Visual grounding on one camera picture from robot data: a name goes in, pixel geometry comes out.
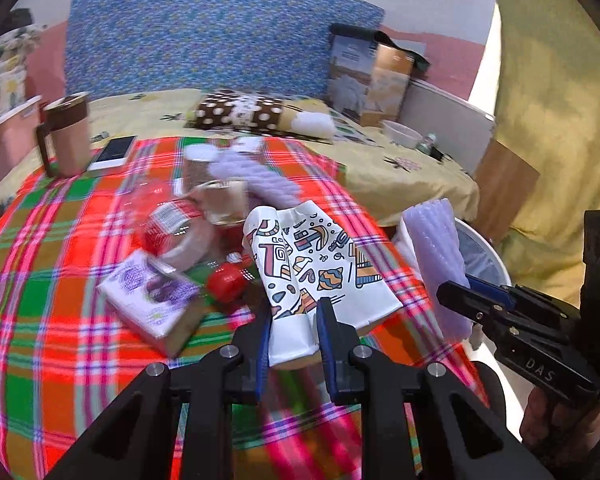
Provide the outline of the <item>person's right hand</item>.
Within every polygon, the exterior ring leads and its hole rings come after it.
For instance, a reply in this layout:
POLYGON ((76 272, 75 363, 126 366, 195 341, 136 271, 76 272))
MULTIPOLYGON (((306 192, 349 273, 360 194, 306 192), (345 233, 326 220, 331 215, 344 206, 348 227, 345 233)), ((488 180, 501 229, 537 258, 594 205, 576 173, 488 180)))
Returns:
POLYGON ((575 462, 588 455, 600 442, 600 404, 588 411, 553 403, 541 388, 529 393, 519 428, 527 448, 554 444, 555 460, 575 462))

